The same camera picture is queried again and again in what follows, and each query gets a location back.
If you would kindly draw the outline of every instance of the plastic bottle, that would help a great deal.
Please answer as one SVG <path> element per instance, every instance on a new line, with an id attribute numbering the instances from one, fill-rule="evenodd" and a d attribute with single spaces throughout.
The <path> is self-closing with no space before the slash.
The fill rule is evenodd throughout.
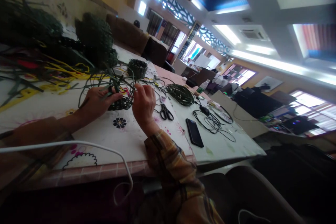
<path id="1" fill-rule="evenodd" d="M 196 90 L 196 92 L 194 93 L 194 95 L 199 96 L 208 86 L 210 80 L 206 80 L 205 82 L 203 82 L 199 88 Z"/>

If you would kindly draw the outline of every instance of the scissors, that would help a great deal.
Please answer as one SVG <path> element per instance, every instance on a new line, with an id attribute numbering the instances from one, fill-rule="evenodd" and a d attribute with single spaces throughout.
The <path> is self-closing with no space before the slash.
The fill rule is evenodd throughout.
<path id="1" fill-rule="evenodd" d="M 160 97 L 160 102 L 161 102 L 161 111 L 160 111 L 160 116 L 163 120 L 169 120 L 169 121 L 173 121 L 174 120 L 174 116 L 173 114 L 167 109 L 166 105 L 163 104 L 164 102 L 164 97 Z"/>

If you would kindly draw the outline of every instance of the hand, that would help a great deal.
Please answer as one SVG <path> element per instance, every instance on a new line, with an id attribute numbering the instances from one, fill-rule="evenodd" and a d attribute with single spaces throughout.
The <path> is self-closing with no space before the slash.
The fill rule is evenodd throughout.
<path id="1" fill-rule="evenodd" d="M 153 111 L 156 105 L 155 91 L 149 85 L 135 84 L 132 111 L 144 133 L 150 137 L 160 128 L 153 119 Z"/>
<path id="2" fill-rule="evenodd" d="M 109 106 L 122 98 L 123 94 L 115 93 L 105 100 L 102 100 L 103 96 L 109 91 L 106 89 L 101 91 L 104 87 L 91 88 L 86 95 L 82 103 L 82 107 L 78 109 L 74 114 L 58 119 L 58 122 L 70 133 L 74 133 L 77 130 L 85 127 L 89 123 L 102 116 Z"/>
<path id="3" fill-rule="evenodd" d="M 103 88 L 92 87 L 87 92 L 86 98 L 82 103 L 85 104 L 74 113 L 74 116 L 81 119 L 83 127 L 102 116 L 113 102 L 121 99 L 123 96 L 122 93 L 116 93 L 115 89 L 112 89 L 113 95 L 102 100 L 104 95 L 109 92 L 107 89 L 101 91 Z"/>

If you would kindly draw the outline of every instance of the smartphone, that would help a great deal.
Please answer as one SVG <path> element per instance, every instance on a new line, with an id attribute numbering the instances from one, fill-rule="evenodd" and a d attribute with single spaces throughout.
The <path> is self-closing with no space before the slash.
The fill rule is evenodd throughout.
<path id="1" fill-rule="evenodd" d="M 200 132 L 198 131 L 197 124 L 188 118 L 185 121 L 187 123 L 191 143 L 198 147 L 203 148 L 204 145 L 202 142 Z"/>

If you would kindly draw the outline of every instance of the charging cable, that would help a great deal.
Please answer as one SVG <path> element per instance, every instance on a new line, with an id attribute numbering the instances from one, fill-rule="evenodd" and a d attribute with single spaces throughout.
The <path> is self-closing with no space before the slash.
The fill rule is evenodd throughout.
<path id="1" fill-rule="evenodd" d="M 129 196 L 129 194 L 131 193 L 131 191 L 133 189 L 133 180 L 132 180 L 132 176 L 131 176 L 131 173 L 128 169 L 128 166 L 127 166 L 127 163 L 125 161 L 124 156 L 116 150 L 113 150 L 113 149 L 110 149 L 110 148 L 107 148 L 107 147 L 104 147 L 104 146 L 101 146 L 101 145 L 98 145 L 98 144 L 95 144 L 95 143 L 84 142 L 84 141 L 76 141 L 75 140 L 75 141 L 62 141 L 62 142 L 52 142 L 52 143 L 45 143 L 45 144 L 43 143 L 43 144 L 37 144 L 37 145 L 25 145 L 25 146 L 17 146 L 17 147 L 0 148 L 0 153 L 27 151 L 27 150 L 32 150 L 32 149 L 40 149 L 40 148 L 47 148 L 47 147 L 54 147 L 54 146 L 68 145 L 68 144 L 82 144 L 82 145 L 89 145 L 89 146 L 97 147 L 99 149 L 103 149 L 103 150 L 106 150 L 106 151 L 109 151 L 109 152 L 113 152 L 113 153 L 119 155 L 122 158 L 122 161 L 125 164 L 125 168 L 126 168 L 127 175 L 128 175 L 130 183 L 125 183 L 125 182 L 120 183 L 113 190 L 113 200 L 114 200 L 115 205 L 116 206 L 121 205 L 125 201 L 125 199 Z M 129 190 L 128 190 L 128 193 L 126 194 L 126 196 L 119 203 L 117 203 L 117 200 L 115 199 L 116 198 L 115 191 L 122 184 L 129 184 Z"/>

